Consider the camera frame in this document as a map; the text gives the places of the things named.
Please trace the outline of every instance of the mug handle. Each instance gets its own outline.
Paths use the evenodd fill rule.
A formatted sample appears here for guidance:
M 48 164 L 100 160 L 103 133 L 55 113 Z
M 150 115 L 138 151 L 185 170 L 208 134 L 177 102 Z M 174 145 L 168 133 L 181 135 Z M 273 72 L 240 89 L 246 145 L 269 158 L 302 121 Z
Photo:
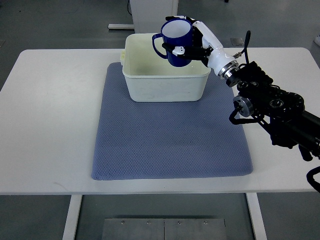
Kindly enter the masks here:
M 162 53 L 159 52 L 158 49 L 156 48 L 155 39 L 157 39 L 157 38 L 162 38 L 161 33 L 157 33 L 157 34 L 155 34 L 155 35 L 152 36 L 152 46 L 153 46 L 154 51 L 155 51 L 156 54 L 158 54 L 161 58 L 163 58 L 163 59 L 168 59 L 168 56 L 167 56 L 167 55 L 162 54 Z

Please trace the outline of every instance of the blue mug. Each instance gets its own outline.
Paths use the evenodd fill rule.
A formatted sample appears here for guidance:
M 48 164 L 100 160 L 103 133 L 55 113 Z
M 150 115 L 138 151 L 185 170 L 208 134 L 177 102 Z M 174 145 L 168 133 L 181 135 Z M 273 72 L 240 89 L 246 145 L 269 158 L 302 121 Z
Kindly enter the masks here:
M 163 38 L 164 43 L 172 44 L 177 47 L 192 46 L 193 41 L 192 24 L 183 18 L 174 18 L 167 21 L 162 27 L 161 32 L 152 36 L 152 46 L 154 51 L 163 59 L 168 59 L 169 63 L 175 67 L 184 67 L 191 60 L 183 59 L 166 51 L 166 55 L 159 52 L 155 46 L 155 39 Z

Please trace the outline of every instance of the plastic container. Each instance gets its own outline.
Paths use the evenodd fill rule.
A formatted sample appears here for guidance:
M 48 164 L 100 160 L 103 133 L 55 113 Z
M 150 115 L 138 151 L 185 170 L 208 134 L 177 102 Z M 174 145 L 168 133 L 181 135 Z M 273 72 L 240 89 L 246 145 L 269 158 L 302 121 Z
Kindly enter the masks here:
M 152 46 L 154 33 L 132 34 L 121 53 L 122 72 L 130 97 L 136 102 L 190 102 L 202 97 L 211 68 L 201 61 L 174 67 L 159 57 Z M 157 49 L 162 39 L 156 39 Z

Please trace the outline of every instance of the blue textured mat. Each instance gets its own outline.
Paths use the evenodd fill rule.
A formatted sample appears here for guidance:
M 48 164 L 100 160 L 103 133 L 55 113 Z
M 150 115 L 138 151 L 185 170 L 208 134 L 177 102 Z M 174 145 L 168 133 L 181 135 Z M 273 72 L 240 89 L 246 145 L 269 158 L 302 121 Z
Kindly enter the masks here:
M 194 102 L 135 102 L 122 66 L 108 67 L 95 142 L 95 180 L 243 176 L 253 170 L 233 92 L 211 71 Z

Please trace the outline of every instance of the table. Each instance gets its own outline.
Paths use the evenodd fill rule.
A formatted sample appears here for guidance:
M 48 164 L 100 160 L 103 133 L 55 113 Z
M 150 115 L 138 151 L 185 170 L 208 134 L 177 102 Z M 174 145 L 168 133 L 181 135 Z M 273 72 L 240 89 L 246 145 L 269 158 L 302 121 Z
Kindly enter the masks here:
M 226 52 L 240 50 L 227 48 Z M 253 164 L 249 175 L 93 180 L 107 67 L 119 62 L 120 54 L 121 49 L 39 49 L 20 54 L 0 92 L 0 194 L 72 195 L 69 213 L 75 216 L 85 194 L 254 193 L 247 195 L 254 206 L 256 192 L 313 191 L 306 173 L 319 161 L 303 161 L 297 147 L 272 146 L 258 124 L 243 126 Z M 302 95 L 306 110 L 320 116 L 320 70 L 308 50 L 249 48 L 248 54 L 274 84 Z M 257 218 L 252 222 L 261 224 L 261 214 Z M 77 223 L 74 217 L 68 215 L 68 219 L 66 229 Z

